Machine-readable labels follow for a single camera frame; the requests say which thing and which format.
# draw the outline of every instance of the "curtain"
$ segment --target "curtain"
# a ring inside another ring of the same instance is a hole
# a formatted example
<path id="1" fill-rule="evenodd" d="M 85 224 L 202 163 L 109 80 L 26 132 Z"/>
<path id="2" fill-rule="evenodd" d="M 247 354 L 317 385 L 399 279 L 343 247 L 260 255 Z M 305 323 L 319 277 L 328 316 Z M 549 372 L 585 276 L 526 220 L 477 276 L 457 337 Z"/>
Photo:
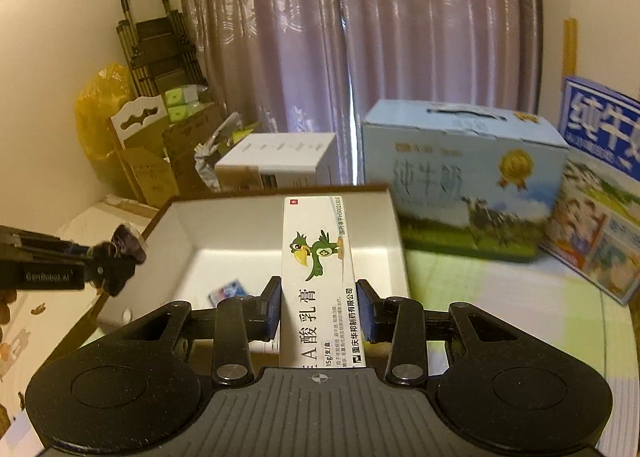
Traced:
<path id="1" fill-rule="evenodd" d="M 540 0 L 182 5 L 216 97 L 267 130 L 335 132 L 342 182 L 362 174 L 360 123 L 380 98 L 537 106 Z"/>

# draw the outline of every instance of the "brown cardboard box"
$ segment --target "brown cardboard box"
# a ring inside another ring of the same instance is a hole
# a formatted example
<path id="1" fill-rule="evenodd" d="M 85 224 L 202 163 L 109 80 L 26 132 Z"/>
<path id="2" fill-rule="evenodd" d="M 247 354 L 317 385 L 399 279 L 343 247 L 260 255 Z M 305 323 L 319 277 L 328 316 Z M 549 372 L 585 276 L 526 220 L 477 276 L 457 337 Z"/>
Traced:
<path id="1" fill-rule="evenodd" d="M 178 195 L 171 165 L 164 160 L 162 133 L 169 128 L 169 117 L 151 123 L 124 140 L 119 151 L 133 173 L 136 183 L 149 206 L 160 208 L 169 198 Z"/>
<path id="2" fill-rule="evenodd" d="M 220 105 L 211 104 L 162 133 L 180 195 L 210 193 L 196 172 L 193 149 L 213 135 L 225 116 Z"/>

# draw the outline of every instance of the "carton handle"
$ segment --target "carton handle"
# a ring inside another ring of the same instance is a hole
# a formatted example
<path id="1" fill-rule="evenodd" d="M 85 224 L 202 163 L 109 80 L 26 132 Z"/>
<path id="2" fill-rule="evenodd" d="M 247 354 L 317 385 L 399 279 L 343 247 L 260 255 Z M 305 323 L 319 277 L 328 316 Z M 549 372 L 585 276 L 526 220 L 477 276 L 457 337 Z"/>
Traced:
<path id="1" fill-rule="evenodd" d="M 440 108 L 429 108 L 427 112 L 430 114 L 471 114 L 478 118 L 490 118 L 492 120 L 506 121 L 507 118 L 500 116 L 500 114 L 493 114 L 487 111 L 478 110 L 478 108 L 465 107 L 465 106 L 447 106 Z"/>

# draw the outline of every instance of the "styrofoam box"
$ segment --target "styrofoam box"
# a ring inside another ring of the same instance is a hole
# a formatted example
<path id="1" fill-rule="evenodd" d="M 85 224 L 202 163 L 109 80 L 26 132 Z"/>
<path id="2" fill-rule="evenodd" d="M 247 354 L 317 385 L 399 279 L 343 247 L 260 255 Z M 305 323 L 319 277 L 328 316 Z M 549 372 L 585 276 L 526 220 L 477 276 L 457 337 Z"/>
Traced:
<path id="1" fill-rule="evenodd" d="M 341 195 L 356 280 L 367 279 L 381 297 L 409 296 L 388 190 L 383 186 L 324 190 L 175 200 L 145 230 L 146 262 L 120 295 L 105 304 L 98 321 L 124 325 L 173 300 L 209 309 L 207 296 L 236 279 L 247 293 L 260 294 L 281 271 L 284 199 L 293 194 Z M 276 345 L 252 344 L 252 351 L 276 350 Z"/>

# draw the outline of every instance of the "green tablecloth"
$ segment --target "green tablecloth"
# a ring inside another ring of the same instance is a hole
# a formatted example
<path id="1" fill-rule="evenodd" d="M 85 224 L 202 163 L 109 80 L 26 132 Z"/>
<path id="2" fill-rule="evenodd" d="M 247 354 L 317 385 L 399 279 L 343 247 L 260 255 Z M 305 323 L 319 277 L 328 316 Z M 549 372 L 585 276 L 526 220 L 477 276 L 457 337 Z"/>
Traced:
<path id="1" fill-rule="evenodd" d="M 606 377 L 613 412 L 599 450 L 638 451 L 640 387 L 636 341 L 627 307 L 549 255 L 529 264 L 407 251 L 412 297 L 425 309 L 467 301 L 584 361 Z M 447 367 L 442 342 L 430 343 L 430 373 Z"/>

